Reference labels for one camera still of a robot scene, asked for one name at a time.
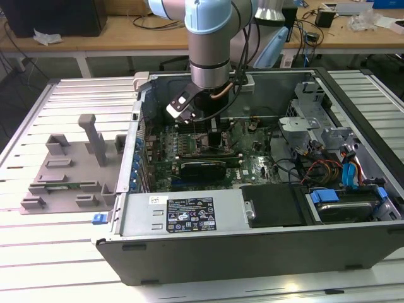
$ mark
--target electronic device on desk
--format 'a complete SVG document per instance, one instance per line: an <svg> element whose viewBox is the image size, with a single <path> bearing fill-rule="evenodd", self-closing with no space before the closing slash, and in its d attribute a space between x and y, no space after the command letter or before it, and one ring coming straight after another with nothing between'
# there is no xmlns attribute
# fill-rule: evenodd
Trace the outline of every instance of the electronic device on desk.
<svg viewBox="0 0 404 303"><path fill-rule="evenodd" d="M344 3L323 3L327 9L336 11L340 16L359 15L362 11L367 11L373 7L370 2L344 2Z"/></svg>
<svg viewBox="0 0 404 303"><path fill-rule="evenodd" d="M331 24L333 23L335 15L336 15L336 11L334 11L334 10L319 9L314 23L318 27L329 28L329 27L331 27Z"/></svg>
<svg viewBox="0 0 404 303"><path fill-rule="evenodd" d="M10 28L17 37L33 30L62 36L99 36L107 23L104 0L0 0Z"/></svg>

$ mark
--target black connector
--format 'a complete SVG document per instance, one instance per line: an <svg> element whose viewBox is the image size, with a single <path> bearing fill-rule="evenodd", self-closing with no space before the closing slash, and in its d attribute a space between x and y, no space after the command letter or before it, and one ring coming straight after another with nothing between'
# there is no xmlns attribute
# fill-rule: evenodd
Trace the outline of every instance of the black connector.
<svg viewBox="0 0 404 303"><path fill-rule="evenodd" d="M312 43L317 43L318 39L320 38L320 35L318 33L313 33L313 32L307 32L307 41L312 42Z"/></svg>

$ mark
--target black box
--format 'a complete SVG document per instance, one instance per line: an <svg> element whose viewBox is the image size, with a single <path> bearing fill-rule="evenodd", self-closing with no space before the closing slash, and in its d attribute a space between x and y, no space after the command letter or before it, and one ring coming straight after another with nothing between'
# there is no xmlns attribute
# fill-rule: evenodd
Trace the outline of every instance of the black box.
<svg viewBox="0 0 404 303"><path fill-rule="evenodd" d="M287 27L289 30L288 37L286 39L286 42L289 42L292 36L293 25L295 23L297 14L297 6L293 0L285 0L285 2L283 2L282 14L285 17L285 27Z"/></svg>
<svg viewBox="0 0 404 303"><path fill-rule="evenodd" d="M99 36L107 23L104 0L0 0L17 37L38 32L62 36Z"/></svg>
<svg viewBox="0 0 404 303"><path fill-rule="evenodd" d="M315 24L318 27L329 28L329 27L331 27L335 14L336 14L335 11L325 11L325 10L319 9L319 11L317 12Z"/></svg>

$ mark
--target motherboard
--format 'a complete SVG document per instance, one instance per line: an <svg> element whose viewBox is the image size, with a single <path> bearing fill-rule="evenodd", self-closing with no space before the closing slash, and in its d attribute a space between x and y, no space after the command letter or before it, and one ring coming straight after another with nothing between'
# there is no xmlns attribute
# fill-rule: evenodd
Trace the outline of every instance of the motherboard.
<svg viewBox="0 0 404 303"><path fill-rule="evenodd" d="M145 158L154 193L237 189L246 184L281 183L274 169L270 140L275 125L257 119L223 123L209 145L203 126L149 126Z"/></svg>

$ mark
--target metal workbench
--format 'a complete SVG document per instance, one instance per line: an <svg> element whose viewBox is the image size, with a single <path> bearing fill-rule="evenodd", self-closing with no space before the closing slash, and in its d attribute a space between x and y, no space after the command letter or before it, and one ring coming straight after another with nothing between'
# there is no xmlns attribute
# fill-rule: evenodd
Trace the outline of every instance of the metal workbench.
<svg viewBox="0 0 404 303"><path fill-rule="evenodd" d="M371 75L331 75L404 160L400 101ZM48 85L0 156L1 302L404 302L404 249L371 270L127 287L90 241L110 229L92 225L94 213L20 215L17 209L44 161L49 135L64 133L68 141L85 141L76 124L84 113L96 115L96 128L105 140L124 134L134 102L132 80L61 80ZM338 110L333 111L345 124ZM208 265L202 263L201 270L209 270Z"/></svg>

